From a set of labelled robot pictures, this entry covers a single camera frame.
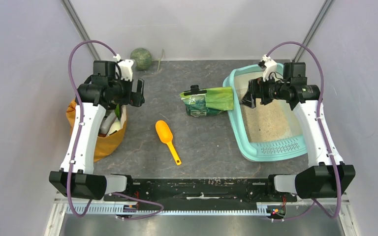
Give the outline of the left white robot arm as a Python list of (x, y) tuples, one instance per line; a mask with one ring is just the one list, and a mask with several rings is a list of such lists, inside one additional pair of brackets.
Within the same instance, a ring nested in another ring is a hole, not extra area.
[(65, 197), (101, 200), (116, 192), (123, 201), (133, 198), (135, 188), (127, 175), (95, 175), (94, 156), (100, 127), (107, 111), (117, 105), (140, 107), (144, 102), (144, 81), (132, 91), (135, 61), (95, 60), (93, 73), (82, 83), (76, 96), (74, 126), (65, 158), (49, 182)]

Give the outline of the black bag clip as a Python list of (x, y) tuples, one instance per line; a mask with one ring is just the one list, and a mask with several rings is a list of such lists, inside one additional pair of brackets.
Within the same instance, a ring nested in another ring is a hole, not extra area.
[(199, 94), (199, 93), (200, 93), (199, 85), (190, 86), (189, 95)]

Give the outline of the green cat litter bag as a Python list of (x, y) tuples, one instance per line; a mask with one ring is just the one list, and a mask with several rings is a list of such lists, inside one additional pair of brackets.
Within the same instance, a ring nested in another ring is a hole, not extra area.
[(199, 94), (189, 95), (189, 90), (181, 92), (188, 116), (195, 118), (216, 116), (234, 109), (231, 87), (199, 88)]

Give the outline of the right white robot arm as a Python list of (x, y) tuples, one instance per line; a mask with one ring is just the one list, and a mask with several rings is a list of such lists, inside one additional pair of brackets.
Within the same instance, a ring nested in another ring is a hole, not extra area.
[(337, 152), (324, 120), (322, 89), (309, 85), (306, 65), (288, 62), (283, 65), (283, 78), (276, 78), (278, 64), (273, 60), (262, 61), (259, 67), (263, 75), (249, 80), (248, 89), (241, 104), (249, 108), (274, 100), (289, 104), (302, 129), (308, 152), (309, 167), (296, 175), (271, 175), (271, 184), (264, 188), (270, 201), (277, 201), (284, 193), (298, 195), (302, 199), (339, 199), (355, 177), (353, 165), (346, 165)]

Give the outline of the orange plastic scoop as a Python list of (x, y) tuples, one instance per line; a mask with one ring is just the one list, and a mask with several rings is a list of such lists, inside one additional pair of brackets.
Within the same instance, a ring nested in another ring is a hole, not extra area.
[(168, 146), (176, 165), (181, 165), (182, 161), (180, 160), (178, 153), (173, 146), (173, 134), (168, 124), (163, 120), (158, 120), (155, 124), (155, 129), (160, 141)]

